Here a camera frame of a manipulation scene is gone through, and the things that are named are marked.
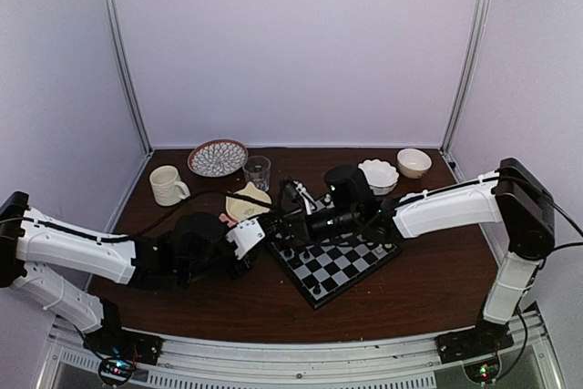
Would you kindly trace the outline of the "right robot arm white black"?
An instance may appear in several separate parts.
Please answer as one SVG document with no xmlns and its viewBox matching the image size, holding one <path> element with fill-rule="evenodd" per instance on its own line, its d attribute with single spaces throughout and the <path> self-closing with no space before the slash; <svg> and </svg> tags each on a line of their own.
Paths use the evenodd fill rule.
<svg viewBox="0 0 583 389">
<path fill-rule="evenodd" d="M 552 198 L 517 160 L 448 188 L 374 198 L 353 164 L 312 163 L 317 211 L 276 209 L 266 246 L 310 305 L 310 342 L 380 339 L 474 325 L 473 353 L 506 332 L 555 245 Z"/>
</svg>

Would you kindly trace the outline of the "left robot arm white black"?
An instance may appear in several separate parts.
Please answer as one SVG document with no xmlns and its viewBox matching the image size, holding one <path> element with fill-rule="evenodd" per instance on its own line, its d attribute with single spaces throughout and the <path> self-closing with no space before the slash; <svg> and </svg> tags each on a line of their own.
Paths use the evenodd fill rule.
<svg viewBox="0 0 583 389">
<path fill-rule="evenodd" d="M 174 290 L 216 266 L 241 274 L 264 237 L 256 219 L 230 227 L 206 212 L 180 217 L 157 238 L 99 233 L 48 217 L 16 191 L 1 206 L 1 285 L 27 293 L 110 355 L 121 356 L 131 338 L 122 330 L 118 307 L 82 292 L 52 266 L 138 290 Z"/>
</svg>

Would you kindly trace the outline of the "pink cat-shaped bowl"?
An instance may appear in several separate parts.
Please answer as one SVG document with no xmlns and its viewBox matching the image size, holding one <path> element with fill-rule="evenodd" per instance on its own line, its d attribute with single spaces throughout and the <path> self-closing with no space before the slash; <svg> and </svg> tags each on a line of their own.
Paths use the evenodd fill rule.
<svg viewBox="0 0 583 389">
<path fill-rule="evenodd" d="M 225 213 L 221 213 L 219 215 L 219 219 L 220 221 L 226 223 L 230 228 L 235 226 L 237 224 L 236 220 L 233 220 L 232 218 L 230 218 L 227 214 Z"/>
</svg>

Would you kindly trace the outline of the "white scalloped bowl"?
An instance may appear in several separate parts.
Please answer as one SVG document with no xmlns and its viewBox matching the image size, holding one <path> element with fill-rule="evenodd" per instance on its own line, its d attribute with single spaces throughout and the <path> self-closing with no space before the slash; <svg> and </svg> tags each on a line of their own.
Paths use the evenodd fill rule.
<svg viewBox="0 0 583 389">
<path fill-rule="evenodd" d="M 366 159 L 358 164 L 375 196 L 390 193 L 397 185 L 399 174 L 388 161 Z"/>
</svg>

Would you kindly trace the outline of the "cream cat-shaped bowl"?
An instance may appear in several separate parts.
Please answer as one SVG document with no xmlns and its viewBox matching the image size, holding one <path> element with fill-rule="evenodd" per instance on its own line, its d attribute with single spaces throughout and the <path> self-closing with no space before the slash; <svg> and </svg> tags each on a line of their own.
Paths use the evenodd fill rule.
<svg viewBox="0 0 583 389">
<path fill-rule="evenodd" d="M 267 207 L 263 207 L 246 200 L 239 200 L 230 197 L 226 198 L 226 214 L 236 222 L 249 219 L 262 213 L 267 213 L 270 209 L 270 195 L 265 191 L 258 189 L 253 182 L 248 182 L 243 189 L 236 191 L 236 194 L 247 196 L 253 200 L 261 201 L 268 205 Z"/>
</svg>

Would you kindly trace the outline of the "black white chessboard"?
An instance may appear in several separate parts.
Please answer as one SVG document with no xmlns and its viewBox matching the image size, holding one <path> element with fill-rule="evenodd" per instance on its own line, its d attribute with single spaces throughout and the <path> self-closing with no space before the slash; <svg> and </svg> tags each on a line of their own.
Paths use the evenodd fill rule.
<svg viewBox="0 0 583 389">
<path fill-rule="evenodd" d="M 289 239 L 276 235 L 266 247 L 306 302 L 317 310 L 397 257 L 402 248 L 392 244 L 393 248 L 387 251 L 385 243 L 375 244 L 360 235 L 343 234 L 335 243 L 326 240 L 322 245 L 295 249 Z M 375 253 L 378 246 L 384 249 L 382 256 Z M 290 258 L 284 255 L 286 248 L 292 249 Z M 302 257 L 305 251 L 311 254 L 309 260 Z M 321 293 L 314 295 L 312 290 L 317 284 Z"/>
</svg>

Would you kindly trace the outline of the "cream round bowl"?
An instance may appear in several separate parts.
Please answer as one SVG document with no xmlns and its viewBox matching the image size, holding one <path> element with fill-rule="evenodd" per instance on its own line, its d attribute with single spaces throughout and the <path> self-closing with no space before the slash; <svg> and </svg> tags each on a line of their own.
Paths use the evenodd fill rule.
<svg viewBox="0 0 583 389">
<path fill-rule="evenodd" d="M 432 159 L 416 148 L 403 148 L 396 157 L 398 171 L 408 179 L 420 179 L 433 165 Z"/>
</svg>

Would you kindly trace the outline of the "patterned ceramic plate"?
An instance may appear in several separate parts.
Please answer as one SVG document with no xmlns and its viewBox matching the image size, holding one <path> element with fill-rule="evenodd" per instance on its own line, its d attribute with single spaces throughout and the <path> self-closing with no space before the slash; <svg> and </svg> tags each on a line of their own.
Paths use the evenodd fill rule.
<svg viewBox="0 0 583 389">
<path fill-rule="evenodd" d="M 191 172 L 205 178 L 222 178 L 241 169 L 249 156 L 247 148 L 232 139 L 214 139 L 194 148 L 187 165 Z"/>
</svg>

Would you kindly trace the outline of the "clear drinking glass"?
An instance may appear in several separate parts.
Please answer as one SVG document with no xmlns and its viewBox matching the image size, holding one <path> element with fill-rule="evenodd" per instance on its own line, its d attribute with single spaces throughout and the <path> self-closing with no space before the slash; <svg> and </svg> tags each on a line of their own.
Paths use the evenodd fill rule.
<svg viewBox="0 0 583 389">
<path fill-rule="evenodd" d="M 271 184 L 271 161 L 264 156 L 250 156 L 243 166 L 244 178 L 254 186 L 267 192 Z"/>
</svg>

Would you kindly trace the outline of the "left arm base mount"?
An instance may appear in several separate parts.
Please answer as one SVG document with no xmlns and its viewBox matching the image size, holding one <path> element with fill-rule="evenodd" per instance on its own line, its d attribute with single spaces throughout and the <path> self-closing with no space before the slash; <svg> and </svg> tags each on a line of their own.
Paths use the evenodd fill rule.
<svg viewBox="0 0 583 389">
<path fill-rule="evenodd" d="M 156 365 L 163 346 L 161 337 L 102 327 L 92 333 L 81 332 L 84 347 L 99 358 L 122 359 L 130 363 Z"/>
</svg>

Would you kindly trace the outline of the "aluminium front rail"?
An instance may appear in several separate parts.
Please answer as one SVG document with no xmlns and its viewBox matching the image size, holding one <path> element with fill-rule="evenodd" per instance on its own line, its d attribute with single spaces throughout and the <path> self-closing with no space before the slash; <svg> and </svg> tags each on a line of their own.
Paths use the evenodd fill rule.
<svg viewBox="0 0 583 389">
<path fill-rule="evenodd" d="M 120 388 L 568 388 L 547 327 L 537 310 L 510 322 L 515 344 L 498 353 L 501 380 L 476 384 L 470 360 L 444 363 L 438 333 L 348 343 L 232 343 L 157 334 L 155 365 L 142 364 Z M 73 326 L 56 317 L 33 388 L 108 388 L 99 361 Z"/>
</svg>

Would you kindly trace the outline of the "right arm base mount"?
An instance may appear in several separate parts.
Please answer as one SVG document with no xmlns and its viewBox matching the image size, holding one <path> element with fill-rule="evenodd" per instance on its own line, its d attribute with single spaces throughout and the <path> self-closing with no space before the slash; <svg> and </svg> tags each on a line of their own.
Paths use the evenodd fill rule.
<svg viewBox="0 0 583 389">
<path fill-rule="evenodd" d="M 435 337 L 435 346 L 442 364 L 492 355 L 513 345 L 514 339 L 505 326 L 495 328 L 475 326 Z"/>
</svg>

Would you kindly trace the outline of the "right aluminium frame post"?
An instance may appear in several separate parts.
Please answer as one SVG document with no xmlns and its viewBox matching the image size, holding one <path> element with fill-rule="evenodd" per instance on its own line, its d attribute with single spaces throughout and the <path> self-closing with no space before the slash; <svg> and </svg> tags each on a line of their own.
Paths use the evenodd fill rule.
<svg viewBox="0 0 583 389">
<path fill-rule="evenodd" d="M 461 121 L 465 103 L 468 98 L 477 59 L 479 57 L 479 48 L 486 31 L 486 22 L 490 5 L 491 0 L 475 0 L 470 33 L 465 49 L 464 62 L 456 87 L 454 103 L 440 148 L 441 152 L 446 156 L 451 154 L 455 133 Z"/>
</svg>

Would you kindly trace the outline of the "aluminium frame post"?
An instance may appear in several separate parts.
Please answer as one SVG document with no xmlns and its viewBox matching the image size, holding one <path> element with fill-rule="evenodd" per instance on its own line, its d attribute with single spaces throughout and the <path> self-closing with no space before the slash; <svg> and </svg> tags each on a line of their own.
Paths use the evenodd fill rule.
<svg viewBox="0 0 583 389">
<path fill-rule="evenodd" d="M 119 22 L 118 8 L 116 0 L 104 0 L 109 33 L 111 35 L 114 58 L 118 69 L 120 83 L 125 100 L 128 104 L 129 115 L 133 126 L 138 134 L 141 147 L 146 155 L 152 153 L 153 149 L 148 138 L 145 122 L 141 114 L 138 97 L 131 77 L 127 51 L 124 45 L 122 30 Z"/>
<path fill-rule="evenodd" d="M 465 103 L 468 98 L 477 59 L 479 57 L 479 48 L 486 31 L 486 22 L 490 5 L 491 0 L 475 0 L 470 33 L 465 49 L 464 62 L 456 87 L 454 103 L 440 148 L 441 152 L 446 156 L 451 154 L 455 133 L 461 121 Z"/>
</svg>

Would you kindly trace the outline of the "left aluminium frame post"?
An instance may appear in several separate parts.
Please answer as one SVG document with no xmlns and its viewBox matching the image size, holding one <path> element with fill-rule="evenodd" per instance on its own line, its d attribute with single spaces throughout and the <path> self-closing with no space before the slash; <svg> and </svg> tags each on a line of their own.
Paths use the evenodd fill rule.
<svg viewBox="0 0 583 389">
<path fill-rule="evenodd" d="M 129 115 L 133 126 L 138 134 L 141 147 L 146 155 L 152 153 L 153 149 L 148 138 L 145 122 L 141 114 L 138 97 L 131 77 L 127 51 L 124 45 L 122 30 L 119 22 L 118 8 L 116 0 L 104 0 L 109 33 L 111 35 L 114 58 L 118 69 L 120 83 L 125 100 L 128 104 Z"/>
</svg>

